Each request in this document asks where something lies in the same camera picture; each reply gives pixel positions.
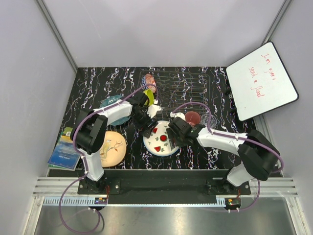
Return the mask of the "white watermelon plate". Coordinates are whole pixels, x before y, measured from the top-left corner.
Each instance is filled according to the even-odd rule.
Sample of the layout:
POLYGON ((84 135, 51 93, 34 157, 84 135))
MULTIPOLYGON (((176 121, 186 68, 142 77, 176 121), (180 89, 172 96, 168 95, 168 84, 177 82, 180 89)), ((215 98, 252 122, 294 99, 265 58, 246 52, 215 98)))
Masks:
POLYGON ((146 149, 153 155, 167 157, 176 153, 179 148, 170 146, 167 128, 169 121, 159 120, 156 127, 151 131, 150 136, 143 137, 143 143, 146 149))

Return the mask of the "yellow-green bowl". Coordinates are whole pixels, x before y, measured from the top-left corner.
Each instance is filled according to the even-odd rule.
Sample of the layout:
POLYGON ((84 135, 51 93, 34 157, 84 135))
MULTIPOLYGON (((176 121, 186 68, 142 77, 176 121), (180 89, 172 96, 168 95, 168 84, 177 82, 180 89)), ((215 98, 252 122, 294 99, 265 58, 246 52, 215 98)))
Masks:
POLYGON ((154 93, 150 89, 146 89, 143 91, 143 93, 147 96, 147 99, 144 103, 145 106, 151 106, 154 104, 154 93))

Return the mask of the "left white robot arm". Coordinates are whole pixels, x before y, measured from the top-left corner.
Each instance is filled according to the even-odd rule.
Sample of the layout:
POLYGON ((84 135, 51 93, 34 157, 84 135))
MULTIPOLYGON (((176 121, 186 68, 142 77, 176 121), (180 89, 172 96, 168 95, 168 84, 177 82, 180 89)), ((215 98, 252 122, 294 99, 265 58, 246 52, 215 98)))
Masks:
POLYGON ((82 109, 70 139, 73 148, 84 163, 85 176, 90 179, 89 189, 96 194, 105 190, 105 181, 101 179, 104 170, 101 166, 100 148, 104 142, 107 127, 113 122, 130 117, 139 133, 148 137, 157 121, 154 117, 162 112, 157 101, 149 104, 149 98, 143 92, 131 94, 123 99, 98 109, 82 109))

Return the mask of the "teal scalloped plate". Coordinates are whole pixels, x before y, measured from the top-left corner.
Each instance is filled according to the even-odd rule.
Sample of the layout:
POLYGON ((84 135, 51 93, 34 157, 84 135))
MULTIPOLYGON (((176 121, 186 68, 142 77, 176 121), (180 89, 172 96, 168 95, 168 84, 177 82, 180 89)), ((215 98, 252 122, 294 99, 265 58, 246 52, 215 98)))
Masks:
MULTIPOLYGON (((105 100, 102 101, 102 103, 100 104, 99 108, 104 108, 106 106, 109 106, 109 105, 115 103, 116 101, 120 100, 121 98, 123 98, 123 96, 121 96, 121 95, 110 96, 110 97, 108 97, 108 98, 106 98, 105 100)), ((128 122, 129 120, 130 120, 130 117, 122 117, 122 118, 112 122, 111 126, 123 125, 125 122, 128 122)))

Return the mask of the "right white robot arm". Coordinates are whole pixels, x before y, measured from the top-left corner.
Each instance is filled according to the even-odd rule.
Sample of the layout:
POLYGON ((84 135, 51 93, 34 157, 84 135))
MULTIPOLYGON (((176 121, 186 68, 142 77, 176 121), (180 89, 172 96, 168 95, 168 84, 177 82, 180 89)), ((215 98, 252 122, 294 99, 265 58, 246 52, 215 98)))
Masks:
POLYGON ((211 129, 208 125, 191 126, 180 117, 170 121, 166 128, 170 147, 200 145, 235 154, 241 163, 233 167, 222 181, 224 192, 233 194, 252 179, 266 181, 274 172, 275 165, 283 161, 279 151, 259 131, 229 133, 211 129))

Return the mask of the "red patterned bowl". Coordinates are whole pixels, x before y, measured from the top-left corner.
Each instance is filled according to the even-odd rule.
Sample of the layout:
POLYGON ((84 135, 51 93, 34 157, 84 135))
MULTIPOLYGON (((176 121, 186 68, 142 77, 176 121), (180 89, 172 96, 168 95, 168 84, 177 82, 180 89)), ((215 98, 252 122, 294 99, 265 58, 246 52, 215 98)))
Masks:
POLYGON ((150 89, 154 94, 156 93, 156 82, 151 74, 147 73, 144 75, 144 83, 149 84, 147 88, 150 89))

